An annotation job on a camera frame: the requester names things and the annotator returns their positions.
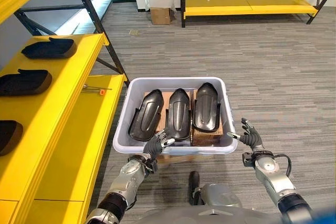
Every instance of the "black plastic part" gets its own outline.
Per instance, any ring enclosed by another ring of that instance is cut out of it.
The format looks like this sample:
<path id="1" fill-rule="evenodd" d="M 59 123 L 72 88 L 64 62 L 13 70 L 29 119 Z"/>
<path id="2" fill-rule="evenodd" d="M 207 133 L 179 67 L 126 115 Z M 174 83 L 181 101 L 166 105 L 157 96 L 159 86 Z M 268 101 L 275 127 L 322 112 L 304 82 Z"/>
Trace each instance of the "black plastic part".
<path id="1" fill-rule="evenodd" d="M 254 162 L 252 161 L 252 153 L 244 152 L 242 158 L 243 158 L 243 165 L 245 167 L 254 167 Z"/>
<path id="2" fill-rule="evenodd" d="M 281 198 L 278 203 L 278 208 L 282 214 L 300 207 L 307 207 L 310 209 L 308 203 L 299 194 L 286 195 Z"/>
<path id="3" fill-rule="evenodd" d="M 100 220 L 93 219 L 93 220 L 90 220 L 88 224 L 102 224 L 102 222 Z"/>
<path id="4" fill-rule="evenodd" d="M 73 39 L 54 39 L 41 41 L 26 46 L 21 53 L 29 59 L 62 59 L 70 58 L 77 51 Z"/>
<path id="5" fill-rule="evenodd" d="M 219 127 L 221 104 L 211 83 L 204 83 L 197 91 L 193 126 L 201 132 L 215 132 Z"/>
<path id="6" fill-rule="evenodd" d="M 169 99 L 166 111 L 166 127 L 176 141 L 190 136 L 190 99 L 183 89 L 177 89 Z"/>
<path id="7" fill-rule="evenodd" d="M 270 151 L 256 151 L 253 153 L 245 152 L 243 153 L 243 164 L 245 167 L 255 167 L 255 161 L 262 157 L 271 157 L 274 159 L 274 155 Z"/>
<path id="8" fill-rule="evenodd" d="M 21 140 L 23 126 L 12 120 L 0 121 L 0 156 L 11 152 Z"/>
<path id="9" fill-rule="evenodd" d="M 135 110 L 128 131 L 133 139 L 143 142 L 151 139 L 159 124 L 162 106 L 163 96 L 159 89 L 155 89 L 145 96 L 140 109 Z"/>
<path id="10" fill-rule="evenodd" d="M 189 174 L 189 187 L 188 187 L 188 199 L 190 205 L 196 205 L 195 199 L 193 197 L 193 193 L 195 188 L 199 187 L 200 181 L 199 181 L 199 173 L 196 171 L 193 171 Z"/>
<path id="11" fill-rule="evenodd" d="M 98 208 L 105 209 L 113 213 L 120 221 L 124 216 L 127 209 L 127 203 L 119 194 L 106 194 L 105 198 L 101 201 Z"/>
<path id="12" fill-rule="evenodd" d="M 40 94 L 51 84 L 52 76 L 47 70 L 23 70 L 0 77 L 0 95 Z"/>

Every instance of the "black baseboard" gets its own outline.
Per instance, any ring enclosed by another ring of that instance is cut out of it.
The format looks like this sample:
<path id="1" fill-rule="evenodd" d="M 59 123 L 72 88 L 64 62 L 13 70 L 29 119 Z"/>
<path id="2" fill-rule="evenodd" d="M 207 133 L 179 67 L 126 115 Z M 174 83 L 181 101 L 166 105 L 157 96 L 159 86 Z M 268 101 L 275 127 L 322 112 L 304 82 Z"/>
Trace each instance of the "black baseboard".
<path id="1" fill-rule="evenodd" d="M 138 9 L 138 12 L 139 13 L 142 13 L 142 12 L 149 12 L 150 10 L 145 10 L 145 9 Z"/>
<path id="2" fill-rule="evenodd" d="M 112 0 L 112 3 L 128 3 L 128 2 L 136 2 L 137 0 Z"/>

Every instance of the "black shelf frame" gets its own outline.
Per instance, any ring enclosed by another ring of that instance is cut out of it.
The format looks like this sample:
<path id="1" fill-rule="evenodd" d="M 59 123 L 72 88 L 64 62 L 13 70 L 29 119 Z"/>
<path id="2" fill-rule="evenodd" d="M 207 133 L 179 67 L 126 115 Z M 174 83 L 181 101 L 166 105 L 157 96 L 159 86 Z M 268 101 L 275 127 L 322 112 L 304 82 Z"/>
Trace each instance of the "black shelf frame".
<path id="1" fill-rule="evenodd" d="M 48 34 L 48 35 L 56 35 L 53 31 L 49 30 L 48 28 L 44 27 L 43 25 L 31 20 L 27 17 L 25 13 L 27 12 L 42 12 L 42 11 L 48 11 L 48 10 L 73 10 L 73 9 L 86 9 L 88 12 L 97 33 L 104 34 L 108 45 L 106 45 L 106 49 L 109 52 L 115 66 L 109 64 L 108 62 L 100 59 L 97 57 L 96 61 L 103 64 L 104 66 L 112 69 L 113 71 L 124 74 L 127 78 L 125 81 L 126 86 L 128 87 L 130 84 L 129 78 L 125 73 L 125 70 L 117 56 L 117 53 L 115 52 L 112 43 L 109 39 L 109 36 L 107 35 L 101 19 L 99 18 L 91 0 L 81 0 L 82 4 L 80 5 L 59 5 L 59 6 L 41 6 L 41 7 L 30 7 L 30 8 L 20 8 L 18 9 L 14 15 L 17 17 L 17 19 L 26 27 L 26 29 L 33 35 L 33 36 L 41 36 L 42 32 Z"/>

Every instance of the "shelf beam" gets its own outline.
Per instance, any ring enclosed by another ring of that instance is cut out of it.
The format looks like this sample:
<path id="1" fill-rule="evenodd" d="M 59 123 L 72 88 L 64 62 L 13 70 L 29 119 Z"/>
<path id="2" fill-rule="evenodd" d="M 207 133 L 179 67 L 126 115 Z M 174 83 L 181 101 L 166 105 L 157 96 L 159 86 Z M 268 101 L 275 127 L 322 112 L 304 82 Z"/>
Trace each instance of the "shelf beam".
<path id="1" fill-rule="evenodd" d="M 118 72 L 125 74 L 125 70 L 124 70 L 123 66 L 121 65 L 121 62 L 120 62 L 120 60 L 119 60 L 119 58 L 117 56 L 117 53 L 115 52 L 115 50 L 114 50 L 114 48 L 112 46 L 112 43 L 111 43 L 111 41 L 109 39 L 109 36 L 106 33 L 106 31 L 105 31 L 105 29 L 104 29 L 104 27 L 103 27 L 103 25 L 102 25 L 102 23 L 100 21 L 100 18 L 98 16 L 98 14 L 97 14 L 97 12 L 96 12 L 96 10 L 95 10 L 95 8 L 94 8 L 91 0 L 82 0 L 82 3 L 85 6 L 85 8 L 86 8 L 86 10 L 87 10 L 87 12 L 88 12 L 91 20 L 92 20 L 92 22 L 93 22 L 93 24 L 94 24 L 97 32 L 100 33 L 100 34 L 105 34 L 105 36 L 107 38 L 107 41 L 108 41 L 108 44 L 106 45 L 106 49 L 109 52 L 109 54 L 110 54 L 110 56 L 111 56 L 111 58 L 112 58 L 112 60 L 113 60 L 113 62 L 115 64 L 115 66 L 117 67 Z M 130 81 L 129 81 L 129 79 L 128 79 L 128 77 L 127 77 L 126 74 L 125 74 L 125 76 L 127 78 L 127 81 L 125 83 L 126 83 L 126 86 L 128 87 L 129 84 L 130 84 Z"/>

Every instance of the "black object on floor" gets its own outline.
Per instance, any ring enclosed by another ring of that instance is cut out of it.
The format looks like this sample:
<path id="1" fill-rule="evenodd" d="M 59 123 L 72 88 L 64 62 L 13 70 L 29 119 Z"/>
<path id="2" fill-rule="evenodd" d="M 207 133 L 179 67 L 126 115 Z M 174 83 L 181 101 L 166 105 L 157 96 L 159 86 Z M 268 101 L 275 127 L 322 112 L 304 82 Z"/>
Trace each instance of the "black object on floor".
<path id="1" fill-rule="evenodd" d="M 219 127 L 220 107 L 216 89 L 211 83 L 204 83 L 196 95 L 194 127 L 202 132 L 215 132 Z"/>
<path id="2" fill-rule="evenodd" d="M 138 141 L 146 142 L 152 138 L 159 124 L 163 96 L 159 89 L 155 89 L 146 95 L 140 109 L 135 114 L 128 130 L 130 136 Z"/>
<path id="3" fill-rule="evenodd" d="M 54 39 L 41 41 L 26 46 L 21 53 L 29 59 L 62 59 L 70 58 L 77 51 L 73 39 Z"/>
<path id="4" fill-rule="evenodd" d="M 47 70 L 23 70 L 0 77 L 0 95 L 40 94 L 51 84 L 52 76 Z"/>
<path id="5" fill-rule="evenodd" d="M 171 137 L 183 140 L 190 136 L 190 99 L 183 89 L 177 89 L 169 99 L 166 110 L 166 127 Z"/>
<path id="6" fill-rule="evenodd" d="M 16 121 L 0 121 L 0 156 L 11 152 L 19 143 L 23 126 Z"/>

